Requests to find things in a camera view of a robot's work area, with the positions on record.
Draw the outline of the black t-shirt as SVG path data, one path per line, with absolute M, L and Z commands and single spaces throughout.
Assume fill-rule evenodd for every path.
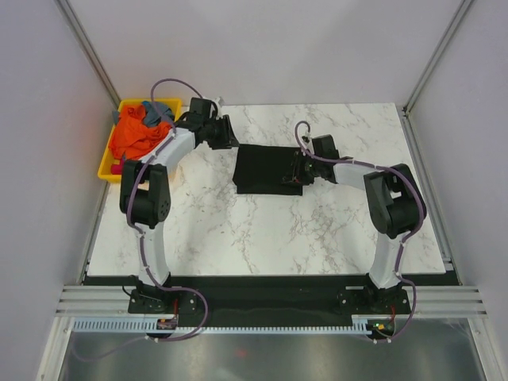
M 302 196 L 302 185 L 288 183 L 297 148 L 241 144 L 233 173 L 238 194 Z

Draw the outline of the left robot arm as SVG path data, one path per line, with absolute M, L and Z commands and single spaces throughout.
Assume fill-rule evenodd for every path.
M 152 287 L 146 301 L 157 312 L 168 311 L 175 300 L 173 291 L 164 286 L 171 276 L 164 250 L 164 222 L 171 210 L 168 175 L 202 143 L 215 150 L 239 145 L 228 115 L 177 121 L 154 150 L 123 165 L 120 210 L 138 239 L 138 279 Z

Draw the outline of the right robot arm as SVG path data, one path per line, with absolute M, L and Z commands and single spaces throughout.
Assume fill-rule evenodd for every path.
M 402 255 L 406 242 L 422 226 L 427 209 L 407 164 L 377 166 L 354 160 L 294 155 L 283 182 L 306 186 L 321 178 L 355 187 L 366 194 L 371 223 L 377 230 L 375 258 L 368 272 L 373 287 L 363 294 L 364 305 L 382 312 L 392 303 L 390 288 L 402 282 Z

